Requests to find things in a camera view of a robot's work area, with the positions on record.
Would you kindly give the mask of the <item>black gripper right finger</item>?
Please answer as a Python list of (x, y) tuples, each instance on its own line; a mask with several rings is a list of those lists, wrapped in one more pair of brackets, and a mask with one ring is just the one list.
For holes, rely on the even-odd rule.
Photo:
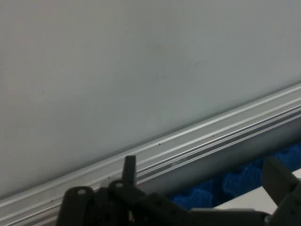
[(275, 158), (267, 158), (262, 166), (262, 187), (277, 205), (267, 218), (268, 226), (301, 224), (301, 180)]

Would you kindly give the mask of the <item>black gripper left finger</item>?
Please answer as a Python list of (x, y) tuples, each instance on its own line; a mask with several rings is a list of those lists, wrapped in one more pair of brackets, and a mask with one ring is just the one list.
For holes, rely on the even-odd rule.
[(126, 156), (120, 179), (95, 192), (88, 186), (67, 190), (58, 226), (182, 226), (188, 213), (159, 194), (136, 187), (136, 157)]

